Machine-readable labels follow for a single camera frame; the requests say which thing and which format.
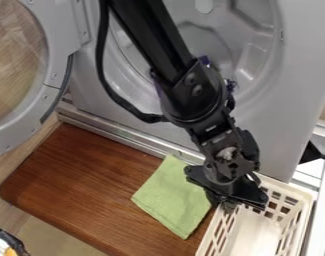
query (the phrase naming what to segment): cable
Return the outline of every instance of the cable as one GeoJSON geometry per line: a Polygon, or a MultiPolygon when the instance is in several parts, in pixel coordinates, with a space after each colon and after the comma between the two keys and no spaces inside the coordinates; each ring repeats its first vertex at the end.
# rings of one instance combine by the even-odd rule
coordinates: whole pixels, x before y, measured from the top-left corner
{"type": "Polygon", "coordinates": [[[74,55],[72,54],[72,55],[68,56],[68,59],[67,59],[66,73],[65,73],[65,76],[62,81],[59,95],[56,97],[56,100],[51,105],[51,107],[47,110],[47,112],[44,113],[44,115],[40,118],[41,124],[43,124],[48,119],[48,117],[50,117],[50,115],[54,112],[56,105],[59,103],[60,99],[65,94],[65,92],[67,90],[67,85],[69,84],[69,80],[72,75],[73,61],[74,61],[74,55]]]}
{"type": "Polygon", "coordinates": [[[100,22],[98,30],[98,39],[95,51],[96,67],[99,80],[109,97],[119,106],[129,111],[135,117],[146,123],[167,122],[163,115],[146,114],[138,110],[134,105],[126,99],[119,96],[108,84],[104,74],[103,57],[106,44],[107,32],[109,28],[109,4],[107,0],[99,0],[100,22]]]}

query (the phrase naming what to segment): screw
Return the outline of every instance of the screw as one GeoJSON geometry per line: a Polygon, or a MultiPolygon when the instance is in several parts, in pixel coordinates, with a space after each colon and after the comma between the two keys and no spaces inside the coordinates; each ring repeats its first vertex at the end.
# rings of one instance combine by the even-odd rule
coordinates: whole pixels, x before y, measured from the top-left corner
{"type": "Polygon", "coordinates": [[[268,197],[265,195],[265,194],[261,194],[260,196],[259,196],[259,199],[261,199],[261,201],[266,201],[267,199],[268,199],[268,197]]]}
{"type": "Polygon", "coordinates": [[[196,86],[194,86],[193,90],[192,90],[192,96],[196,97],[196,96],[200,96],[203,92],[202,89],[202,85],[201,84],[197,84],[196,86]]]}
{"type": "Polygon", "coordinates": [[[194,73],[189,73],[186,76],[185,80],[184,80],[185,85],[193,85],[193,84],[195,84],[195,78],[196,77],[195,77],[194,73]]]}

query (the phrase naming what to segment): wooden board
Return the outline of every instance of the wooden board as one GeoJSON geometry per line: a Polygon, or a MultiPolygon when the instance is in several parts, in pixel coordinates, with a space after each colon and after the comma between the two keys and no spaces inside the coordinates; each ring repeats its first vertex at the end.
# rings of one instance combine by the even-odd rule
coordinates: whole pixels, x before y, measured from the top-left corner
{"type": "Polygon", "coordinates": [[[211,214],[184,241],[130,201],[160,163],[63,124],[5,181],[0,195],[110,255],[194,255],[211,214]]]}
{"type": "Polygon", "coordinates": [[[29,214],[0,198],[0,228],[16,235],[26,223],[29,214]]]}
{"type": "Polygon", "coordinates": [[[33,137],[0,156],[0,184],[60,125],[54,113],[33,137]]]}

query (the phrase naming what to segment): floor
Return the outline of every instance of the floor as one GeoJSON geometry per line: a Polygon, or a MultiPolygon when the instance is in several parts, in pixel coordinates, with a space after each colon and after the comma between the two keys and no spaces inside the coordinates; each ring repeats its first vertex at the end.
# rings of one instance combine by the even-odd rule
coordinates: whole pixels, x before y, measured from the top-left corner
{"type": "Polygon", "coordinates": [[[32,256],[106,256],[35,217],[29,218],[17,237],[25,243],[32,256]]]}

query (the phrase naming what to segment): washing machine drum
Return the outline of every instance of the washing machine drum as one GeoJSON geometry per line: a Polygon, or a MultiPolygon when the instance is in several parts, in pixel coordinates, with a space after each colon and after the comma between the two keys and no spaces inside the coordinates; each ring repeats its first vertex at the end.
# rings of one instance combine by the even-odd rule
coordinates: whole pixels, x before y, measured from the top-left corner
{"type": "MultiPolygon", "coordinates": [[[[85,2],[97,33],[97,4],[85,2]]],[[[261,150],[262,172],[289,180],[325,102],[325,1],[164,0],[195,57],[208,56],[236,80],[237,125],[261,150]]],[[[94,69],[94,44],[78,52],[71,93],[81,110],[196,149],[171,124],[147,125],[107,98],[94,69]]],[[[104,69],[112,88],[145,113],[161,113],[149,65],[114,18],[104,69]]]]}

